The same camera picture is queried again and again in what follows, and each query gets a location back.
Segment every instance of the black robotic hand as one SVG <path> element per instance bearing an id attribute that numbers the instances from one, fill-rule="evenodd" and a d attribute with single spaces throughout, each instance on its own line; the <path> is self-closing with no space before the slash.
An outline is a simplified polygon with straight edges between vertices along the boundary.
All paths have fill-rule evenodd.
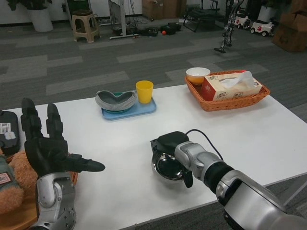
<path id="1" fill-rule="evenodd" d="M 46 126 L 49 138 L 45 138 L 41 133 L 42 124 L 31 99 L 23 99 L 22 113 L 21 123 L 27 140 L 24 144 L 25 152 L 30 165 L 39 177 L 64 171 L 80 173 L 100 172 L 105 169 L 105 166 L 99 162 L 68 153 L 67 141 L 62 136 L 63 123 L 54 104 L 49 104 L 47 108 Z"/>

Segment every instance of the table leg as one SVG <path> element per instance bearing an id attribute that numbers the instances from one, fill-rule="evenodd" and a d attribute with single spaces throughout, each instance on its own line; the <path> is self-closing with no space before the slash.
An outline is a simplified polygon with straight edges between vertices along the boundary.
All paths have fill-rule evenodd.
<path id="1" fill-rule="evenodd" d="M 280 196 L 280 201 L 286 206 L 300 191 L 307 186 L 307 174 L 300 176 L 294 183 Z"/>

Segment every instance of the gray bowl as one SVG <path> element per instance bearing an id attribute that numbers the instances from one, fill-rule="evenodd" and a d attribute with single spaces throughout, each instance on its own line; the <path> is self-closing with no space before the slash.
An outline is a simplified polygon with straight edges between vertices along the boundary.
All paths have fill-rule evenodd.
<path id="1" fill-rule="evenodd" d="M 130 109 L 137 102 L 138 98 L 134 91 L 116 93 L 109 91 L 98 91 L 95 97 L 96 103 L 109 111 L 123 111 Z"/>

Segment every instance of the yellow cup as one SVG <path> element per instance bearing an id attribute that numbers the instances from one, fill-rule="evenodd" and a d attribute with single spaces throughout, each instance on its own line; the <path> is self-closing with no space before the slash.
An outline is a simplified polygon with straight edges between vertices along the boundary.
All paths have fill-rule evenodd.
<path id="1" fill-rule="evenodd" d="M 136 91 L 138 92 L 139 102 L 148 104 L 152 100 L 154 84 L 148 80 L 142 80 L 136 83 Z"/>

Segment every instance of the teddy bear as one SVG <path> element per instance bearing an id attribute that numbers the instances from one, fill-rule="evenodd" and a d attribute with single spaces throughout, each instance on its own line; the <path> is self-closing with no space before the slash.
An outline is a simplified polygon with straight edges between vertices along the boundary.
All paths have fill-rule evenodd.
<path id="1" fill-rule="evenodd" d="M 37 174 L 25 151 L 13 155 L 10 163 L 0 149 L 0 215 L 22 205 L 25 196 L 35 198 Z"/>

